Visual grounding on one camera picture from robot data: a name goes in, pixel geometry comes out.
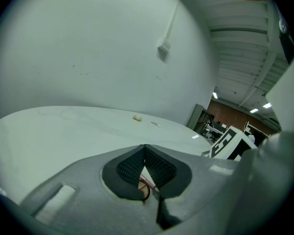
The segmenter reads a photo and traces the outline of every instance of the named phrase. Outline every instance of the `ceiling beam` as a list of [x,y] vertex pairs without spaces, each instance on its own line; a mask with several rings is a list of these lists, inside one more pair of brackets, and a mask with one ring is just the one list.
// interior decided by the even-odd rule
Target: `ceiling beam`
[[264,47],[268,47],[269,44],[266,34],[240,30],[211,32],[211,38],[214,42],[236,42]]
[[246,69],[239,67],[239,66],[231,66],[231,65],[226,65],[226,64],[220,64],[220,69],[226,69],[226,70],[230,70],[230,71],[241,71],[241,72],[246,72],[246,74],[251,74],[253,76],[258,76],[257,71],[255,70],[248,70],[246,71]]
[[220,55],[223,56],[237,56],[237,57],[245,57],[245,58],[250,58],[255,61],[259,60],[265,60],[267,56],[267,51],[266,53],[260,53],[260,52],[252,52],[251,50],[245,50],[245,49],[223,49],[223,48],[218,48],[218,52]]
[[280,126],[278,120],[271,119],[270,117],[266,117],[265,115],[262,115],[260,113],[258,113],[258,115],[260,115],[262,117],[263,123],[267,123],[267,125],[271,126],[271,127],[274,126],[274,129],[277,129],[278,131],[281,130],[281,126]]
[[267,33],[267,29],[264,30],[263,27],[253,26],[252,23],[250,23],[251,25],[242,26],[241,24],[235,24],[233,20],[231,20],[231,22],[232,23],[229,26],[226,26],[223,23],[219,23],[219,22],[212,22],[212,20],[208,21],[207,23],[211,32],[225,31],[225,30],[239,30],[239,31],[257,32],[262,34]]
[[218,51],[220,50],[233,50],[233,51],[244,51],[250,54],[260,54],[263,59],[266,58],[268,52],[268,46],[257,46],[251,43],[236,43],[236,42],[216,42],[215,43]]
[[248,71],[240,70],[240,69],[235,69],[235,68],[224,67],[224,66],[220,66],[219,70],[227,70],[227,71],[239,72],[241,74],[245,74],[245,75],[250,76],[250,77],[257,76],[257,74],[252,73],[252,72],[248,72]]
[[263,116],[263,119],[276,118],[276,115],[274,113],[269,113],[269,114],[265,114],[265,115],[262,115],[262,116]]
[[241,101],[239,107],[241,107],[247,100],[250,99],[251,96],[254,95],[256,89],[258,88],[263,80],[265,79],[266,75],[270,71],[276,57],[277,53],[283,53],[283,48],[280,43],[280,29],[279,29],[279,15],[277,13],[276,7],[272,1],[267,2],[268,7],[268,54],[266,57],[266,60],[264,62],[264,65],[256,79],[256,81],[253,84],[253,87],[250,88],[249,92],[246,94],[246,96]]
[[228,78],[228,77],[223,77],[223,76],[218,76],[217,79],[224,79],[224,80],[228,80],[230,81],[231,83],[235,82],[235,83],[238,83],[238,84],[241,84],[241,85],[244,85],[246,87],[246,89],[250,88],[250,84],[246,84],[244,82],[241,82],[241,81],[238,81],[238,80],[235,80],[235,79],[231,79],[231,78]]
[[240,67],[246,70],[253,70],[255,72],[258,73],[258,71],[260,70],[261,66],[257,66],[257,65],[251,65],[251,64],[247,64],[247,63],[243,63],[243,62],[235,62],[235,61],[228,61],[228,60],[220,60],[220,64],[222,65],[229,65],[232,67]]
[[256,81],[254,82],[254,84],[252,85],[252,87],[250,88],[249,92],[246,94],[246,96],[244,97],[244,99],[241,101],[239,107],[241,107],[243,104],[245,104],[245,102],[247,100],[249,100],[249,98],[251,96],[254,95],[255,91],[257,90],[257,88],[260,86],[260,84],[262,83],[262,81],[265,79],[266,75],[268,74],[269,70],[271,69],[275,59],[276,59],[277,53],[276,52],[272,52],[269,51],[267,58],[265,60],[264,66],[262,67]]
[[204,12],[208,20],[212,18],[224,18],[227,21],[229,17],[243,17],[246,20],[246,18],[249,19],[249,17],[254,17],[253,20],[258,22],[268,17],[268,10],[265,4],[242,0],[224,2],[222,6],[211,5],[205,8]]
[[260,60],[244,57],[244,56],[231,56],[231,55],[222,55],[220,54],[220,59],[223,61],[228,61],[228,62],[239,62],[245,64],[248,62],[250,65],[257,66],[258,69],[263,65],[264,59],[261,58]]

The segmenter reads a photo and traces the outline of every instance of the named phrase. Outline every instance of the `white table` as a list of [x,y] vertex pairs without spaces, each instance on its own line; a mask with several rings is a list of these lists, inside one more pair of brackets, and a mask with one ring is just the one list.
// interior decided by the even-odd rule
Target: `white table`
[[218,134],[221,134],[221,135],[224,134],[223,132],[221,132],[221,131],[219,131],[219,130],[213,128],[213,127],[211,127],[210,125],[207,125],[207,128],[208,128],[209,130],[211,130],[211,131],[217,132]]
[[0,187],[19,204],[36,186],[71,163],[93,155],[157,144],[200,156],[210,149],[196,132],[158,117],[133,112],[52,106],[8,115],[0,120]]

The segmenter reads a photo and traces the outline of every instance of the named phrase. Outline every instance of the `ceiling light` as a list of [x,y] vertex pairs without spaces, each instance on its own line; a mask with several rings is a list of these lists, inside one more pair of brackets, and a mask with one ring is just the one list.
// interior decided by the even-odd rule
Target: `ceiling light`
[[258,111],[258,109],[255,108],[255,109],[251,110],[250,113],[254,113],[254,112],[257,112],[257,111]]
[[271,107],[271,104],[270,104],[270,103],[265,104],[264,107],[265,107],[265,108],[269,108],[269,107]]

